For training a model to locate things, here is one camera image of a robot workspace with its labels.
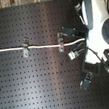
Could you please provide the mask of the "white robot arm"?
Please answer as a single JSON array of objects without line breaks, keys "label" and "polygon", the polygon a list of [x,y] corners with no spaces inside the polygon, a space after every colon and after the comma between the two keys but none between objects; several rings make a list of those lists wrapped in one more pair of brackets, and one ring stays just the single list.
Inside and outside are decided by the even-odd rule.
[{"label": "white robot arm", "polygon": [[84,52],[84,62],[98,64],[109,50],[109,0],[82,0],[75,10],[85,29],[64,27],[62,34],[76,37],[84,46],[69,52],[69,58],[73,60]]}]

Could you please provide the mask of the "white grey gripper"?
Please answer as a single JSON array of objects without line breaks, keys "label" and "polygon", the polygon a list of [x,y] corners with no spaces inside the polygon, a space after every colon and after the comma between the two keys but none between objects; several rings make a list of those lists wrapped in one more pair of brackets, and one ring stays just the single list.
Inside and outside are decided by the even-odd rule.
[{"label": "white grey gripper", "polygon": [[[77,29],[73,29],[73,28],[66,28],[64,27],[62,29],[62,33],[67,35],[67,36],[75,36],[76,38],[78,39],[84,39],[84,48],[86,48],[86,44],[87,44],[87,38],[89,36],[89,33],[88,33],[88,29],[83,29],[83,30],[77,30]],[[69,56],[69,59],[73,60],[75,59],[76,57],[79,56],[79,53],[80,53],[80,49],[78,50],[72,50],[71,52],[69,52],[68,56]]]}]

